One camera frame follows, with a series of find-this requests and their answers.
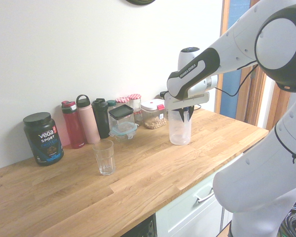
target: black lid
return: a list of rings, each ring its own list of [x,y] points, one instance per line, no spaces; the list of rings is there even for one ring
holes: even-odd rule
[[[26,116],[23,123],[28,126],[42,125],[51,120],[51,115],[48,112],[40,112]]]
[[[116,101],[115,100],[108,100],[107,103],[109,104],[109,107],[116,105]]]
[[[79,99],[81,96],[85,96],[86,98],[85,99]],[[89,97],[87,97],[86,95],[79,95],[77,97],[76,103],[77,103],[78,108],[84,108],[84,107],[87,107],[87,106],[89,106],[91,104],[90,100],[89,100]]]
[[[164,99],[164,95],[165,95],[166,93],[167,93],[167,91],[162,91],[162,92],[159,93],[159,96],[160,96],[161,98]]]
[[[100,100],[101,102],[105,102],[104,98],[97,98],[96,100]]]
[[[109,111],[109,114],[115,119],[120,120],[125,116],[131,115],[134,110],[128,105],[122,105]]]
[[[109,105],[107,102],[103,102],[103,99],[96,99],[95,101],[93,101],[92,107],[96,111],[107,111]]]

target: cabinet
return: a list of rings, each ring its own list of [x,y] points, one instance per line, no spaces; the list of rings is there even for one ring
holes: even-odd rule
[[[220,232],[222,206],[213,192],[213,179],[217,172],[235,162],[233,161],[211,174],[193,188],[156,212],[158,237],[215,237]],[[223,228],[231,221],[232,213],[225,210]]]

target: red water bottle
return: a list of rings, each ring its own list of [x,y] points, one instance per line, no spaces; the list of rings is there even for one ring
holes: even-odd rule
[[[84,134],[77,112],[77,105],[75,101],[63,101],[61,104],[71,147],[73,149],[81,148],[84,146]]]

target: pink water bottle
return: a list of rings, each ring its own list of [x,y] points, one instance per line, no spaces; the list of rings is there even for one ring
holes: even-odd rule
[[[79,121],[77,105],[75,101],[63,101],[61,104],[71,147],[73,149],[81,148],[84,146],[84,134]]]
[[[87,142],[89,144],[94,144],[100,140],[100,135],[90,100],[86,95],[79,95],[76,103]]]

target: clear plastic cup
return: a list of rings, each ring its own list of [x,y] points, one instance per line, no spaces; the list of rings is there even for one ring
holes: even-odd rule
[[[101,140],[93,145],[100,173],[113,174],[115,171],[114,143],[110,140]]]
[[[169,136],[174,145],[186,145],[191,141],[192,118],[189,117],[188,107],[169,110]]]

